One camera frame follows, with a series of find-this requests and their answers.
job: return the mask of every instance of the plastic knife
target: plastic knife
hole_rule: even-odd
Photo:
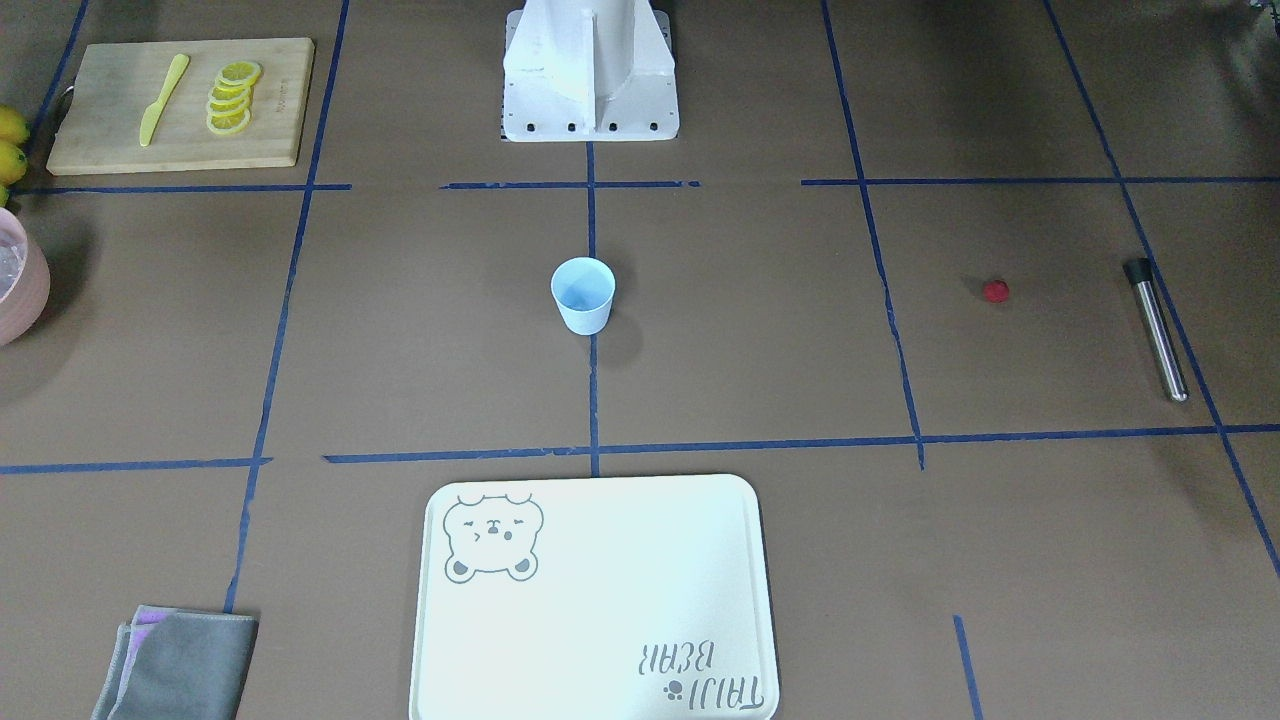
[[[173,61],[169,63],[169,72],[164,76],[160,97],[142,111],[142,126],[138,128],[138,145],[142,147],[151,145],[151,136],[156,132],[156,123],[160,122],[160,114],[164,113],[164,106],[169,102],[173,88],[178,87],[178,81],[182,79],[182,73],[187,72],[189,63],[191,58],[182,53],[174,55]]]

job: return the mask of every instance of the black cap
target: black cap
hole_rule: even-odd
[[[1129,278],[1129,284],[1151,282],[1151,260],[1138,258],[1124,264],[1124,275]]]

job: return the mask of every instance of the bear face illustration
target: bear face illustration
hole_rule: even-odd
[[[467,502],[461,497],[444,514],[449,559],[444,574],[466,583],[476,573],[506,571],[527,580],[538,571],[534,543],[543,529],[543,509],[532,498],[513,501],[506,495]]]

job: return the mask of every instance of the blue cup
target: blue cup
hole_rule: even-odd
[[[566,260],[552,273],[552,297],[568,329],[577,334],[595,334],[609,322],[613,270],[595,258]]]

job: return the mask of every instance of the folded towel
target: folded towel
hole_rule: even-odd
[[[246,615],[138,606],[90,720],[233,720],[256,634]]]

